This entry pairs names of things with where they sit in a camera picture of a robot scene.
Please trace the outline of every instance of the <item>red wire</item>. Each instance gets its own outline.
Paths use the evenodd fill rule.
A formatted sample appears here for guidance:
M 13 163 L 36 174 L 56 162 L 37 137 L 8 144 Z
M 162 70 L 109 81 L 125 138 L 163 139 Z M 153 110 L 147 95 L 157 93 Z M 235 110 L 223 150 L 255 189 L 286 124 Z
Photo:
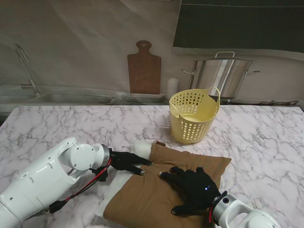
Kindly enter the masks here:
M 212 218 L 212 206 L 209 208 L 209 223 L 211 223 Z
M 78 192 L 76 192 L 75 194 L 73 194 L 72 196 L 77 195 L 78 193 L 80 193 L 82 190 L 84 190 L 87 186 L 89 186 L 91 183 L 93 183 L 98 177 L 100 177 L 100 175 L 102 175 L 110 166 L 112 159 L 110 158 L 106 167 L 101 170 L 101 172 L 99 174 L 97 174 L 87 185 L 85 185 L 81 190 L 79 190 Z M 69 196 L 68 198 L 65 199 L 65 201 L 69 201 L 71 199 L 72 196 Z

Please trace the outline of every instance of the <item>cushion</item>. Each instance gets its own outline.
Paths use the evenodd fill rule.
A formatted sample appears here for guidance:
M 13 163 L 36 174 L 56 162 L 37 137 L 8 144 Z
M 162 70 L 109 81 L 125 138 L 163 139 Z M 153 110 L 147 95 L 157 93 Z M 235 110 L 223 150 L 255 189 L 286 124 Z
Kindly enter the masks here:
M 141 166 L 145 170 L 144 176 L 131 175 L 126 180 L 123 176 L 130 174 L 116 175 L 97 215 L 128 228 L 208 227 L 207 210 L 202 216 L 180 217 L 171 214 L 172 208 L 182 205 L 183 201 L 181 195 L 159 177 L 159 173 L 173 166 L 193 171 L 203 167 L 219 187 L 220 176 L 231 159 L 180 152 L 154 144 L 150 161 L 154 163 L 152 166 Z

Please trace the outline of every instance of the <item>stainless steel pot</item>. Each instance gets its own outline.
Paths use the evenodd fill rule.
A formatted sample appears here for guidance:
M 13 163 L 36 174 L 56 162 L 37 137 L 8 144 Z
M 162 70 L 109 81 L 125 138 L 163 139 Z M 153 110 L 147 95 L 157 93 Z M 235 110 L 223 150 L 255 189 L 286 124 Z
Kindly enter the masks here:
M 231 58 L 219 58 L 219 53 L 230 53 L 233 54 L 233 56 Z M 234 52 L 218 52 L 215 58 L 194 61 L 192 72 L 187 72 L 182 69 L 184 72 L 192 74 L 189 89 L 216 87 L 221 93 L 221 98 L 236 98 L 245 77 L 256 75 L 260 73 L 260 71 L 248 73 L 253 61 L 234 58 L 234 55 Z M 212 90 L 210 95 L 216 96 L 217 94 Z

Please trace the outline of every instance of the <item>yellow basket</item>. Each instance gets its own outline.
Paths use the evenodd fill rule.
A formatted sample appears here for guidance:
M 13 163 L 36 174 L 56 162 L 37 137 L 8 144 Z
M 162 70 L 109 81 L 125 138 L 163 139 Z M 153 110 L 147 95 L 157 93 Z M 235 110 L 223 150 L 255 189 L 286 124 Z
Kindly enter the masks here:
M 213 88 L 218 92 L 216 102 L 208 95 Z M 171 97 L 169 103 L 173 137 L 184 144 L 201 141 L 219 111 L 219 99 L 220 92 L 216 87 L 189 89 Z

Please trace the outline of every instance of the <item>wooden cutting board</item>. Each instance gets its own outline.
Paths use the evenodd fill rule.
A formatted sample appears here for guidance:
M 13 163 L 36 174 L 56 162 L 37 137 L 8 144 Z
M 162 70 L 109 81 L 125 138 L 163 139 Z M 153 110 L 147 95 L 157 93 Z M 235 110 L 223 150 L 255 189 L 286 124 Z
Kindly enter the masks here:
M 132 94 L 160 94 L 162 58 L 152 55 L 152 44 L 146 40 L 136 43 L 139 51 L 128 55 L 130 92 Z

